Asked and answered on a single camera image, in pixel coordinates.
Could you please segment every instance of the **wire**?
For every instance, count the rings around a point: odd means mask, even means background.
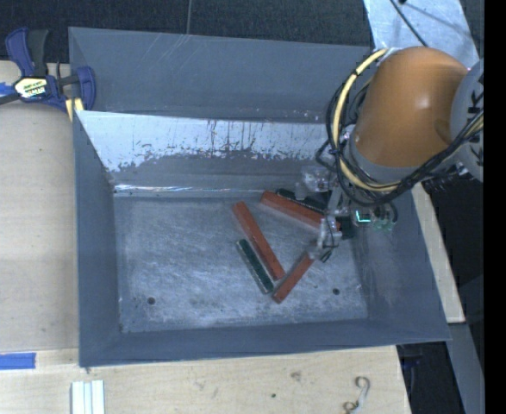
[[[390,2],[392,3],[392,6],[394,6],[394,9],[397,10],[397,13],[402,17],[402,19],[404,20],[404,23],[406,23],[406,25],[408,26],[408,28],[411,31],[411,33],[413,35],[415,35],[415,37],[417,38],[417,40],[423,46],[427,46],[427,43],[425,42],[425,40],[423,40],[423,38],[419,35],[419,33],[415,30],[415,28],[411,25],[411,23],[409,22],[409,20],[406,18],[406,16],[404,15],[404,13],[400,10],[400,8],[398,8],[397,3],[394,0],[390,0]]]
[[[333,169],[328,163],[323,161],[323,165],[332,170],[336,169],[337,179],[342,190],[347,194],[355,203],[364,206],[374,206],[390,202],[392,199],[397,198],[399,195],[407,190],[410,190],[417,182],[425,179],[431,175],[431,172],[438,167],[442,162],[450,158],[455,152],[459,150],[461,145],[469,141],[473,136],[479,134],[484,127],[484,110],[478,112],[472,120],[466,124],[459,132],[452,144],[442,152],[436,154],[431,159],[426,161],[423,165],[419,166],[406,178],[393,183],[376,183],[372,179],[364,180],[360,176],[361,173],[355,173],[351,169],[344,158],[344,147],[346,141],[339,142],[340,132],[342,130],[343,113],[346,111],[346,103],[348,92],[350,91],[356,78],[373,62],[380,59],[387,53],[387,49],[380,49],[372,53],[365,59],[360,66],[354,69],[349,75],[348,79],[343,85],[337,89],[334,97],[328,106],[326,115],[326,127],[328,130],[328,141],[326,141],[318,152],[316,153],[316,160],[321,162],[321,154],[323,150],[329,145],[329,151],[335,157],[335,168]],[[367,198],[359,198],[355,192],[349,187],[348,182],[360,189],[364,196]]]

